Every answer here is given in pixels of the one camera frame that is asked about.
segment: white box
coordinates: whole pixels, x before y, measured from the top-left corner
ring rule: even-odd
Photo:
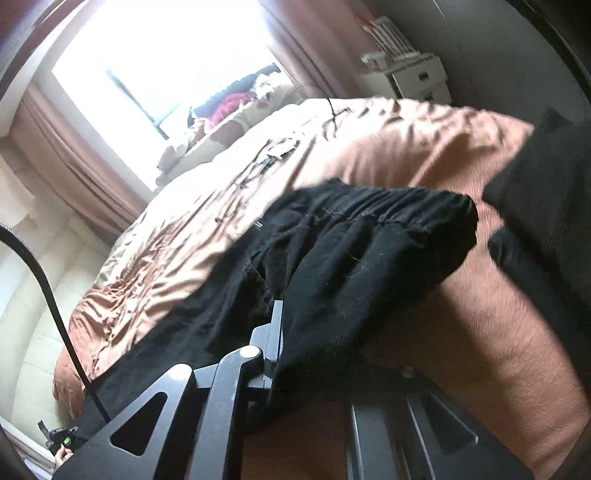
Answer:
[[[439,57],[423,53],[398,62],[388,70],[358,75],[356,80],[367,97],[412,98],[434,103],[451,103],[447,74]]]

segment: gray wall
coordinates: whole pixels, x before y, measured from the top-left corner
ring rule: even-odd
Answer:
[[[547,106],[572,121],[591,118],[568,68],[506,0],[366,1],[389,16],[417,49],[441,58],[455,106],[534,124]]]

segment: wrinkled blanket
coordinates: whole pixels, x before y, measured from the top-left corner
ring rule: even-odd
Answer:
[[[502,222],[480,198],[531,126],[411,100],[335,100],[334,106],[334,121],[325,100],[286,106],[150,203],[114,246],[70,320],[88,376],[105,372],[195,291],[219,255],[287,189],[332,177],[367,186],[449,189],[476,202],[476,248],[426,301],[391,319],[366,351],[377,364],[416,365],[537,479],[547,479],[582,431],[589,406],[543,318],[491,260],[486,242]],[[281,158],[286,143],[296,146],[286,160],[253,162],[262,148]],[[65,352],[56,365],[54,394],[73,416],[80,413],[82,385]],[[339,406],[311,403],[246,441],[242,477],[345,478],[342,439]]]

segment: white cushioned panel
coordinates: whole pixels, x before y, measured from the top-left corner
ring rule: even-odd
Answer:
[[[70,221],[40,258],[66,323],[108,252],[80,223]],[[53,398],[53,371],[63,342],[31,274],[0,318],[0,346],[0,416],[44,446],[37,422],[43,420],[52,430],[65,426],[69,417],[67,408]]]

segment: bright window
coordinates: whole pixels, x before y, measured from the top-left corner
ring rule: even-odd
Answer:
[[[254,0],[108,0],[53,74],[151,189],[167,137],[199,106],[275,60]]]

